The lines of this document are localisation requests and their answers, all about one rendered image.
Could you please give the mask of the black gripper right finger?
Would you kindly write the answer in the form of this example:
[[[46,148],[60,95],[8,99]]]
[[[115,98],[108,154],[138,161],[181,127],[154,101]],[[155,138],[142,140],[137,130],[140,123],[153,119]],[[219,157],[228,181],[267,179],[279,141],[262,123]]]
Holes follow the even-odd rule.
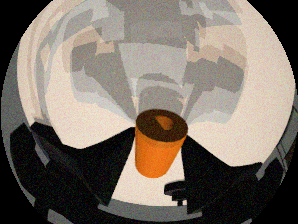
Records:
[[[181,145],[182,171],[185,176],[188,214],[200,213],[237,183],[249,179],[261,169],[262,163],[231,167],[213,156],[192,137],[186,135]]]

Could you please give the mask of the orange knob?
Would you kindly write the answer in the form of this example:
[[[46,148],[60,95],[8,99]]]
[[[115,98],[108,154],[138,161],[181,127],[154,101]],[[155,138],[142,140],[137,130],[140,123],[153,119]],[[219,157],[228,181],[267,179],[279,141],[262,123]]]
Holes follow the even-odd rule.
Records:
[[[149,179],[164,176],[185,137],[188,124],[180,115],[166,109],[146,109],[136,120],[134,159],[137,171]]]

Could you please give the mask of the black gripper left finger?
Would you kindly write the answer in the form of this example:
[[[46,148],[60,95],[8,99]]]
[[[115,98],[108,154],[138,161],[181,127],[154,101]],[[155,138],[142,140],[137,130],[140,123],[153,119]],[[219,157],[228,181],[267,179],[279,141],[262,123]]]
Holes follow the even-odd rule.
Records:
[[[82,180],[100,204],[109,206],[117,181],[120,181],[118,179],[124,171],[126,159],[132,152],[130,149],[133,147],[134,137],[136,128],[130,127],[84,149],[57,143],[49,136],[43,136],[43,144],[51,160],[57,161],[57,164]]]

